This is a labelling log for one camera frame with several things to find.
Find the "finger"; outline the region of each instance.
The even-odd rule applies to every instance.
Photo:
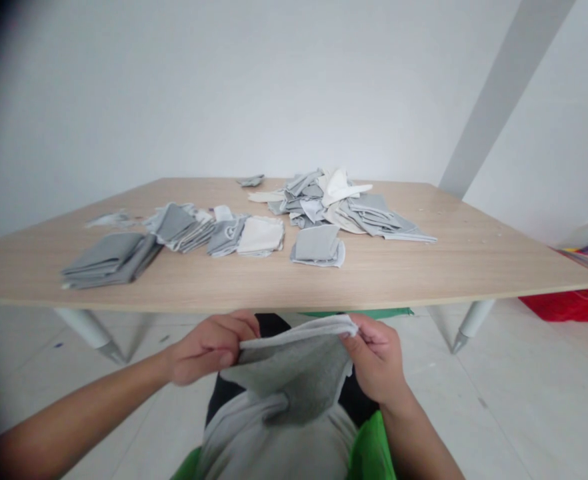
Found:
[[[261,326],[259,321],[250,310],[236,310],[229,314],[230,317],[244,321],[252,329],[256,338],[261,338]]]
[[[350,313],[349,317],[358,325],[362,336],[368,343],[388,343],[390,336],[390,327],[382,322],[378,322],[362,313]]]
[[[346,338],[341,337],[341,342],[352,359],[352,362],[354,362],[354,365],[365,369],[372,366],[376,355],[368,348],[365,340],[360,335]]]
[[[256,338],[256,334],[254,334],[252,328],[242,320],[232,318],[229,315],[217,315],[216,317],[212,317],[212,321],[236,333],[239,341],[254,340]]]
[[[239,336],[236,332],[220,326],[211,321],[203,329],[199,338],[199,344],[203,352],[210,350],[230,350],[234,356],[239,352]]]
[[[189,385],[201,377],[232,366],[235,358],[230,350],[212,350],[198,357],[183,360],[174,368],[175,383]]]

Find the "hand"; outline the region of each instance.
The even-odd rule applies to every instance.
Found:
[[[234,365],[239,344],[261,336],[259,322],[247,310],[206,318],[183,340],[170,345],[163,354],[169,380],[183,386]]]
[[[349,316],[359,332],[341,341],[354,362],[356,380],[364,394],[381,407],[395,407],[409,391],[403,376],[399,334],[362,313]]]

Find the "black pants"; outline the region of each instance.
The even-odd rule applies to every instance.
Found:
[[[289,324],[274,313],[258,313],[256,318],[261,326],[261,337],[274,337],[284,331],[290,330]],[[244,392],[245,389],[237,383],[223,380],[220,375],[216,377],[214,393],[207,407],[207,420],[205,425],[214,418],[216,412],[232,398]],[[345,379],[339,404],[345,409],[349,417],[361,428],[369,418],[379,409],[379,404],[370,400],[361,390],[356,381],[356,374],[352,368],[352,374]]]

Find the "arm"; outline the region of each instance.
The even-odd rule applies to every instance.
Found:
[[[239,342],[258,336],[254,315],[216,315],[156,355],[72,392],[0,436],[3,478],[62,477],[163,386],[229,367]]]
[[[464,479],[403,376],[396,330],[365,315],[350,314],[359,335],[342,339],[363,392],[381,406],[387,442],[399,477]]]

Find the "right hand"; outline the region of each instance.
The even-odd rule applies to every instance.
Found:
[[[382,407],[398,405],[409,391],[403,376],[399,334],[362,313],[349,316],[359,332],[341,341],[354,362],[361,390]]]

